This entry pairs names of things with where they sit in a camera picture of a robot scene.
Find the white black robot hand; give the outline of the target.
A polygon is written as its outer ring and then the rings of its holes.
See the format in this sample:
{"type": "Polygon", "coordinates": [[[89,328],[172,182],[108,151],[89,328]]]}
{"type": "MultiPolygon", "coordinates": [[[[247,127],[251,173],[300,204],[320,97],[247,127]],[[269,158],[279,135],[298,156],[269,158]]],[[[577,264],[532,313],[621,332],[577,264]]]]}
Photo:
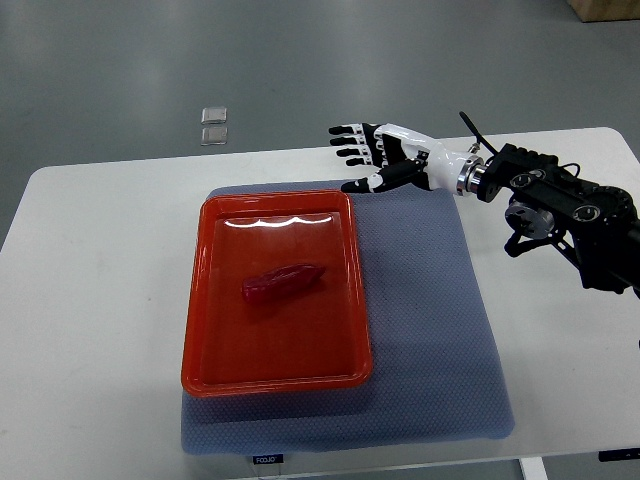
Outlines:
{"type": "Polygon", "coordinates": [[[352,157],[345,160],[347,166],[373,165],[364,157],[371,156],[368,147],[375,145],[375,139],[382,154],[380,170],[344,183],[344,193],[382,193],[411,184],[465,196],[477,191],[479,178],[486,170],[484,160],[474,152],[452,151],[439,140],[393,124],[376,128],[375,124],[352,123],[330,127],[328,132],[347,135],[332,138],[332,146],[354,145],[336,151],[339,157],[352,157]],[[375,139],[365,136],[372,132],[375,139]]]}

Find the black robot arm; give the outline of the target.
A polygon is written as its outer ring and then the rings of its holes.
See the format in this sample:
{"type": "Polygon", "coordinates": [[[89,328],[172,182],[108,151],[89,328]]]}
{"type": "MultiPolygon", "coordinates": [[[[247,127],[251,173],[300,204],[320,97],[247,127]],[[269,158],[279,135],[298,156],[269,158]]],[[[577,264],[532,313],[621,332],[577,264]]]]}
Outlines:
{"type": "Polygon", "coordinates": [[[329,128],[330,143],[346,165],[377,169],[344,183],[342,191],[382,193],[414,185],[489,203],[507,188],[509,256],[551,245],[578,270],[584,288],[617,294],[639,289],[639,216],[627,191],[585,180],[578,164],[562,164],[553,155],[513,144],[496,149],[466,113],[460,117],[475,138],[465,152],[389,123],[329,128]]]}

